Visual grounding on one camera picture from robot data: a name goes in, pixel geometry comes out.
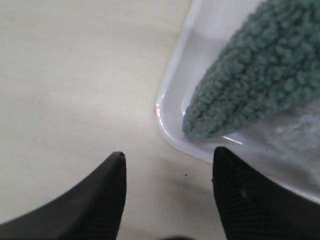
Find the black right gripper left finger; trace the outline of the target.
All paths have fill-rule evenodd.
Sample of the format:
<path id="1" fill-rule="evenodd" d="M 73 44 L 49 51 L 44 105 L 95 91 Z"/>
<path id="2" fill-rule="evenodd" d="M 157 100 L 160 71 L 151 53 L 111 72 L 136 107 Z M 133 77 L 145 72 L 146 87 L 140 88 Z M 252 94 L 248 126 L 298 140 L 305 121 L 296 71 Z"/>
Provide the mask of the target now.
<path id="1" fill-rule="evenodd" d="M 125 155 L 113 152 L 51 202 L 0 225 L 2 240 L 115 240 L 127 195 Z"/>

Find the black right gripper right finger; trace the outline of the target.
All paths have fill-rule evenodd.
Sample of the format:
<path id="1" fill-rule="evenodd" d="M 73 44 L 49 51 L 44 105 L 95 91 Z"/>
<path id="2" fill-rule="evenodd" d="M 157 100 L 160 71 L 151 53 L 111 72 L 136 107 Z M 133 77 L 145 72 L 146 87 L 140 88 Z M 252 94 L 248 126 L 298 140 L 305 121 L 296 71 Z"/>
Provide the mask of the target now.
<path id="1" fill-rule="evenodd" d="M 226 147 L 213 154 L 212 185 L 228 240 L 318 240 L 319 204 L 268 179 Z"/>

